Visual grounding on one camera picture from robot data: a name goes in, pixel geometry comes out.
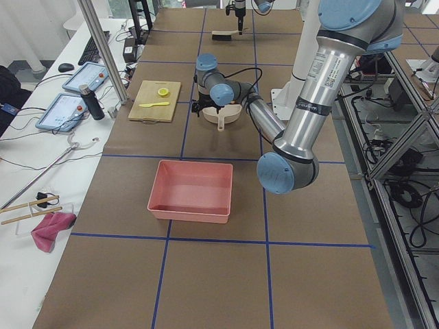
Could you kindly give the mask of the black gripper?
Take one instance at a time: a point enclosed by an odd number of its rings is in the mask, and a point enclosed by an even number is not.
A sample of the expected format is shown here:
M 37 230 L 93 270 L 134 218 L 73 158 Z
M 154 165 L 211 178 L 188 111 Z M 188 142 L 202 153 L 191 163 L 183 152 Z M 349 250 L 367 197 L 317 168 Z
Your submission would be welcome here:
M 218 114 L 222 109 L 222 106 L 217 105 L 211 99 L 210 95 L 198 92 L 198 99 L 191 100 L 191 112 L 199 117 L 201 111 L 205 108 L 214 108 L 216 110 L 216 113 Z
M 245 0 L 230 0 L 225 6 L 226 15 L 229 16 L 234 12 L 237 17 L 238 34 L 243 34 L 243 17 L 246 15 L 246 1 Z

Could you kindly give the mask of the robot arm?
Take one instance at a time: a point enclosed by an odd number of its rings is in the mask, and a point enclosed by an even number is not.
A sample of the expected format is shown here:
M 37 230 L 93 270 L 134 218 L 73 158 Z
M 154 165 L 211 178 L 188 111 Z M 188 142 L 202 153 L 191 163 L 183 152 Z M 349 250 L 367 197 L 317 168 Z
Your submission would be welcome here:
M 267 0 L 256 0 L 251 1 L 252 9 L 257 12 L 260 16 L 266 16 L 272 9 L 274 1 Z M 247 13 L 246 1 L 245 0 L 235 0 L 229 1 L 225 6 L 226 16 L 229 16 L 233 12 L 237 18 L 237 33 L 242 35 L 244 31 L 244 18 Z
M 337 94 L 354 59 L 363 54 L 396 49 L 403 37 L 404 1 L 319 1 L 309 5 L 305 24 L 318 20 L 318 48 L 288 123 L 283 123 L 249 84 L 225 78 L 213 54 L 198 56 L 194 80 L 199 99 L 193 112 L 237 102 L 272 145 L 257 163 L 265 190 L 286 194 L 309 186 L 318 176 L 313 153 L 320 130 L 331 113 Z

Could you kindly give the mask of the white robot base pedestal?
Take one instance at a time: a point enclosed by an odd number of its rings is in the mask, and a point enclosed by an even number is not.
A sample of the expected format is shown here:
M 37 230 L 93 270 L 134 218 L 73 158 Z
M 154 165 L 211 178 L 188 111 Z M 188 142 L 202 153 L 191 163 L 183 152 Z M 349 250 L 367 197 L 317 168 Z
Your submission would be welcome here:
M 284 87 L 271 90 L 272 109 L 275 115 L 283 121 L 291 117 L 296 100 L 318 50 L 316 35 L 320 29 L 318 16 L 320 1 L 299 1 L 299 3 L 300 13 L 304 14 L 305 17 L 291 78 Z

